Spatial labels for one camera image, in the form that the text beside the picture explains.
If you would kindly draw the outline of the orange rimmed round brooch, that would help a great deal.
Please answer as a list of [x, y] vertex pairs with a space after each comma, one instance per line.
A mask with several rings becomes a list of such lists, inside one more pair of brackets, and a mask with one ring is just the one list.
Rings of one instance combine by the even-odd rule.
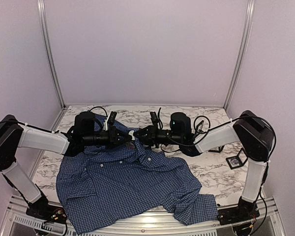
[[132, 141], [135, 140], [134, 132], [135, 132], [134, 130], [130, 130], [130, 131], [128, 132], [128, 135], [131, 136], [131, 140], [132, 140]]

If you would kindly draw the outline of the blue checked shirt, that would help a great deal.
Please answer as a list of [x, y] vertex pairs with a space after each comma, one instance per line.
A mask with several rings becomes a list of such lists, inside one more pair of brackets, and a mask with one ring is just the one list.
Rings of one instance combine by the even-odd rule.
[[214, 220], [213, 195], [180, 157], [167, 157], [139, 141], [114, 149], [90, 146], [62, 159], [56, 180], [58, 199], [77, 233], [88, 233], [162, 206], [184, 225]]

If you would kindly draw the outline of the white blue round brooch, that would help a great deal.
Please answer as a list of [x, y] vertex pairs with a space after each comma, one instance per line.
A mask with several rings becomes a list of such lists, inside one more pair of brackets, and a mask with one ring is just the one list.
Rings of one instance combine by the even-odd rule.
[[233, 159], [231, 161], [231, 164], [237, 166], [237, 165], [239, 165], [239, 161], [237, 159]]

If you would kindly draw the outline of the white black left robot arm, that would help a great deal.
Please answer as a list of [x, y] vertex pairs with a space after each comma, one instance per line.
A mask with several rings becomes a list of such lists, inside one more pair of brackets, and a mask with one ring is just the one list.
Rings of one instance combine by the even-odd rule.
[[0, 121], [0, 172], [16, 189], [33, 211], [42, 219], [52, 215], [48, 200], [29, 177], [27, 160], [21, 154], [49, 151], [64, 156], [82, 153], [87, 146], [115, 148], [134, 139], [128, 131], [117, 128], [116, 113], [101, 118], [86, 111], [75, 116], [74, 124], [66, 132], [51, 131], [29, 125], [7, 115]]

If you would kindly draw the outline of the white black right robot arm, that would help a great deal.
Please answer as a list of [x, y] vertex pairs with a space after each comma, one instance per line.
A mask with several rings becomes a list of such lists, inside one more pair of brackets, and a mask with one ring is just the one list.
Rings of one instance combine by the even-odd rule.
[[147, 146], [177, 145], [179, 150], [190, 157], [207, 151], [220, 151], [223, 146], [240, 142], [246, 155], [248, 171], [245, 187], [240, 197], [242, 202], [234, 209], [234, 216], [244, 220], [253, 212], [254, 203], [264, 184], [268, 163], [276, 146], [276, 134], [272, 126], [251, 111], [244, 111], [238, 118], [207, 131], [199, 129], [200, 123], [192, 122], [182, 112], [170, 116], [170, 128], [163, 129], [159, 114], [151, 112], [152, 125], [134, 132], [134, 137]]

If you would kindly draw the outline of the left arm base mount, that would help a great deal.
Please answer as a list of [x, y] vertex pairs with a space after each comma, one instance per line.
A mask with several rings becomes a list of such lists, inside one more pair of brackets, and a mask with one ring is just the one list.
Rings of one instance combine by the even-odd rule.
[[50, 205], [47, 197], [42, 195], [36, 202], [29, 203], [26, 215], [48, 222], [65, 224], [67, 216], [64, 208]]

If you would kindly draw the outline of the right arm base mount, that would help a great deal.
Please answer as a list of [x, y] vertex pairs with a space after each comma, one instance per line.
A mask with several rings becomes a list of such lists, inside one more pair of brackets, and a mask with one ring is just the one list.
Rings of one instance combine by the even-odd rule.
[[238, 205], [218, 210], [217, 220], [220, 225], [234, 224], [260, 216], [256, 201], [247, 202], [240, 197]]

